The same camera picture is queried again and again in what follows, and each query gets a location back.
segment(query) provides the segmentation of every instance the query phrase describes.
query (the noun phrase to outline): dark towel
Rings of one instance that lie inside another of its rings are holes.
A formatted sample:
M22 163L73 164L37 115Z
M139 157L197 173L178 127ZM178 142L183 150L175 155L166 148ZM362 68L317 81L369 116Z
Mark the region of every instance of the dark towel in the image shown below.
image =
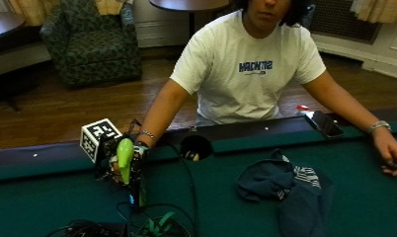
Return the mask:
M283 237L326 236L333 183L319 170L293 165L277 149L270 159L247 166L238 178L242 198L278 198L278 228Z

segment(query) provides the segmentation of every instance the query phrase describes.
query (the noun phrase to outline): electronic device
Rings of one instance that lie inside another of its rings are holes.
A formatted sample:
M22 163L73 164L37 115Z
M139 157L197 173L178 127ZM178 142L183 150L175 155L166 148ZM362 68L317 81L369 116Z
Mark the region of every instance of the electronic device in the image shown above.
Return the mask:
M335 139L343 136L343 131L331 118L321 111L307 112L305 114L307 123L323 134L327 139Z

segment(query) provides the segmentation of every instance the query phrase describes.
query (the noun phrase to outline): pool table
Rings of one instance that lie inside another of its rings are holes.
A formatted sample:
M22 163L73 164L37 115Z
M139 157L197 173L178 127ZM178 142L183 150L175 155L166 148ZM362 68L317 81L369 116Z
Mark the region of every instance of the pool table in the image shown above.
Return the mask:
M389 117L397 138L397 111L381 114ZM162 203L147 214L173 211L173 219L198 236L281 236L282 200L247 201L237 192L242 171L279 149L293 164L313 167L333 182L326 236L397 236L397 177L382 175L370 137L333 118L345 132L337 140L326 140L303 118L169 131L145 165L147 205ZM178 157L181 141L191 135L211 146L195 162ZM9 155L0 151L0 236L45 236L74 219L126 222L115 205L129 195L93 179L92 162L74 144L17 149ZM137 213L135 221L142 221Z

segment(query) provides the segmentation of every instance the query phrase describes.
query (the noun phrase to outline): man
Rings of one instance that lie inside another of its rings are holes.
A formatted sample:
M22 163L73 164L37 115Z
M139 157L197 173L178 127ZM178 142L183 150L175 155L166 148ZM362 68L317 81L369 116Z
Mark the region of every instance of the man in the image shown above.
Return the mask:
M309 32L295 26L307 1L238 0L235 4L242 9L213 21L190 39L150 105L137 145L153 147L194 92L198 125L281 118L277 100L293 79L329 110L370 133L385 164L397 166L397 141L387 124L335 83ZM382 172L397 176L389 166Z

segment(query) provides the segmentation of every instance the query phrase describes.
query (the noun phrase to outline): green patterned armchair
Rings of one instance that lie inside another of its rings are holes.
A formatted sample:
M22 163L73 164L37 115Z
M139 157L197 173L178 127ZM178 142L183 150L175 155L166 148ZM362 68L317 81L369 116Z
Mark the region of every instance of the green patterned armchair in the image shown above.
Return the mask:
M139 78L142 66L131 5L98 14L94 0L61 0L41 27L53 65L66 87Z

